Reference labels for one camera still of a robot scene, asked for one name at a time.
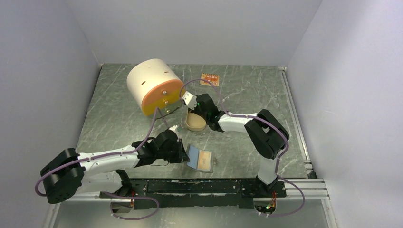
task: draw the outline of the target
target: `white cylindrical container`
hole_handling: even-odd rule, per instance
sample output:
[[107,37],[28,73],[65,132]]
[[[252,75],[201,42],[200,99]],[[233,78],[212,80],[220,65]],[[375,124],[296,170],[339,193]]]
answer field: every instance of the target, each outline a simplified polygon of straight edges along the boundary
[[150,59],[135,66],[127,76],[127,87],[144,115],[152,115],[156,107],[168,114],[182,103],[179,90],[183,82],[160,59]]

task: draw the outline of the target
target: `gray wall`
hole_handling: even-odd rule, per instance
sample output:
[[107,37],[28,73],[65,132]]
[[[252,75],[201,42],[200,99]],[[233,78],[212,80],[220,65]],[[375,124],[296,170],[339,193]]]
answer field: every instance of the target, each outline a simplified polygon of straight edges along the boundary
[[324,0],[288,66],[341,228],[403,227],[403,2]]
[[41,227],[39,171],[77,144],[99,66],[62,0],[0,3],[0,227]]
[[322,0],[68,0],[101,63],[285,66]]

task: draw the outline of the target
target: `floor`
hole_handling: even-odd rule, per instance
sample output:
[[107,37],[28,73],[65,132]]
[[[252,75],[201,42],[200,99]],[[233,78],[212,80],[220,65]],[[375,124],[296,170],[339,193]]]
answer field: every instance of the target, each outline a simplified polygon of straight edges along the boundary
[[[78,152],[102,152],[118,149],[142,140],[149,130],[151,117],[146,117],[126,86],[126,77],[135,64],[104,64],[88,108],[77,145]],[[220,76],[219,90],[225,107],[233,113],[251,114],[268,109],[287,129],[290,149],[282,157],[279,174],[285,178],[306,178],[304,157],[293,122],[285,85],[277,67],[232,65],[169,65],[184,82],[200,78],[202,73]],[[186,88],[193,94],[209,93],[218,97],[209,86],[193,83]],[[179,108],[167,121],[184,124],[186,108]],[[156,122],[151,136],[165,130]],[[183,143],[213,151],[217,159],[213,173],[196,172],[184,164],[164,167],[143,166],[126,170],[131,178],[234,178],[255,177],[260,155],[251,140],[242,133],[220,133],[208,127],[201,132],[184,130]],[[164,165],[165,161],[155,164]]]

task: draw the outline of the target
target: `orange card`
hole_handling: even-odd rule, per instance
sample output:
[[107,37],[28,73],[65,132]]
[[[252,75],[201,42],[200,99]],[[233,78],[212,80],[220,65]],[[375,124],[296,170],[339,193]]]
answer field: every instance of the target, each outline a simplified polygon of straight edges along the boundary
[[[220,84],[220,76],[219,75],[213,75],[213,74],[202,74],[201,79],[208,80],[211,82],[214,86],[218,86]],[[203,86],[210,86],[207,82],[200,81],[200,84]]]

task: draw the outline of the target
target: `green marble surface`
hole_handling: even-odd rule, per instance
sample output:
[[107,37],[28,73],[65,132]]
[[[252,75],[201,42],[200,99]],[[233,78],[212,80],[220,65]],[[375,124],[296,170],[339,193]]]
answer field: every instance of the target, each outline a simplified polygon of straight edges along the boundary
[[[77,146],[78,152],[101,152],[121,148],[142,140],[151,125],[151,118],[141,112],[126,86],[126,77],[135,64],[104,64],[88,108]],[[289,108],[284,83],[277,67],[225,65],[169,65],[184,82],[200,78],[202,73],[220,75],[219,90],[225,107],[233,113],[251,114],[268,109],[287,129],[290,149],[282,157],[279,174],[286,178],[306,178],[304,158]],[[214,90],[198,82],[187,86],[193,94],[209,93],[218,101]],[[186,108],[168,115],[171,125],[184,125]],[[165,130],[157,120],[151,136]],[[234,178],[255,177],[260,155],[250,138],[237,132],[214,132],[208,127],[201,132],[182,132],[185,146],[213,151],[218,163],[213,173],[191,170],[183,164],[164,167],[143,166],[127,169],[131,178]]]

